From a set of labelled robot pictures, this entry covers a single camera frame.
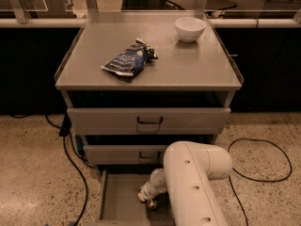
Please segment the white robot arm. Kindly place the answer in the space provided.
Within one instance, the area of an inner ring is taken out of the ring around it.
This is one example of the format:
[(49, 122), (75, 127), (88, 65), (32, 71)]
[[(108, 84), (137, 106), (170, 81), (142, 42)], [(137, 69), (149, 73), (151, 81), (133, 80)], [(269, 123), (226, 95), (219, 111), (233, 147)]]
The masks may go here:
[(210, 182), (232, 172), (232, 158), (223, 148), (191, 141), (166, 148), (164, 166), (154, 170), (137, 198), (153, 209), (167, 193), (176, 226), (228, 226)]

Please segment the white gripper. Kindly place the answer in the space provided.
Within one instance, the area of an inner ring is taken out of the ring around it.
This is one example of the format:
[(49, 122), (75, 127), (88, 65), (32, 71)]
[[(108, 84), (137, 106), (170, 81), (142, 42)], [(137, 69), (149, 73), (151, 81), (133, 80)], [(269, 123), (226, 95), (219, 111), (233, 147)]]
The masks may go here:
[(139, 189), (137, 198), (140, 202), (145, 202), (147, 200), (152, 200), (160, 194), (160, 190), (155, 188), (151, 183), (147, 182)]

